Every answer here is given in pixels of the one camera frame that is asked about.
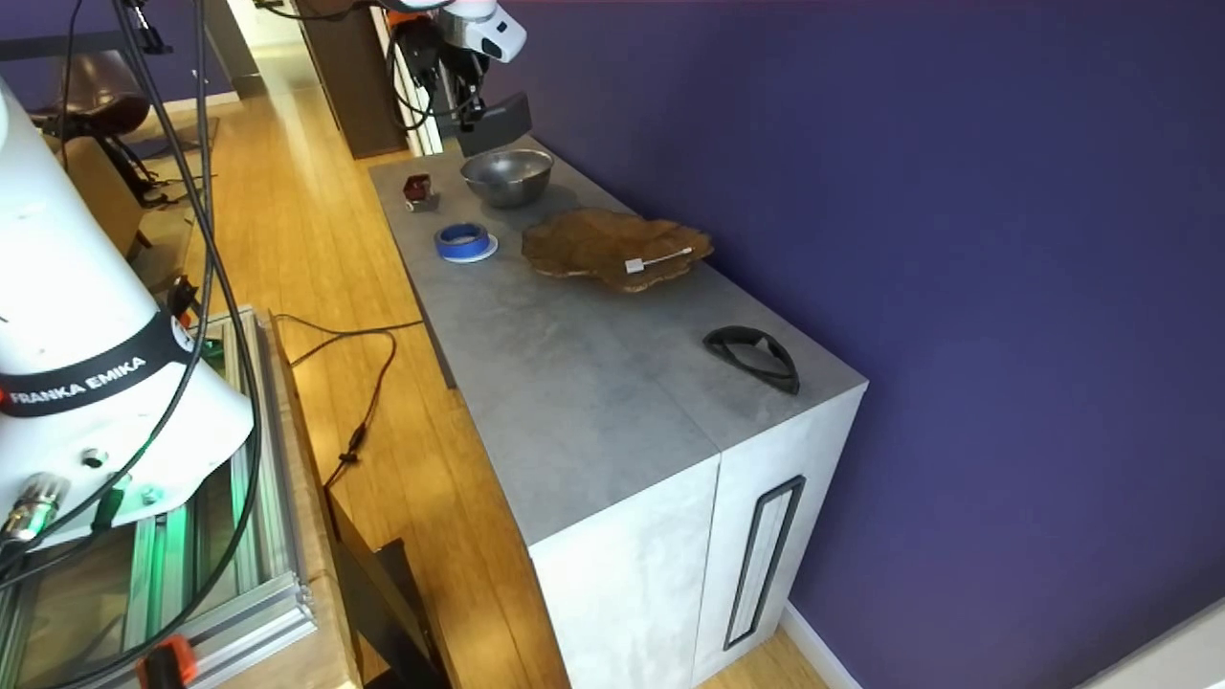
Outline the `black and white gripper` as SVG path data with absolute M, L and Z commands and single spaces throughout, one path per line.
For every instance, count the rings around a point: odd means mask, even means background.
M 485 116 L 483 82 L 509 65 L 530 30 L 503 0 L 386 0 L 391 63 L 420 96 L 437 125 L 474 125 Z

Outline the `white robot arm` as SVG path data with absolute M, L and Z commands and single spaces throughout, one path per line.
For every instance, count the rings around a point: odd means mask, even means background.
M 258 429 L 0 85 L 0 507 L 42 553 L 183 507 Z

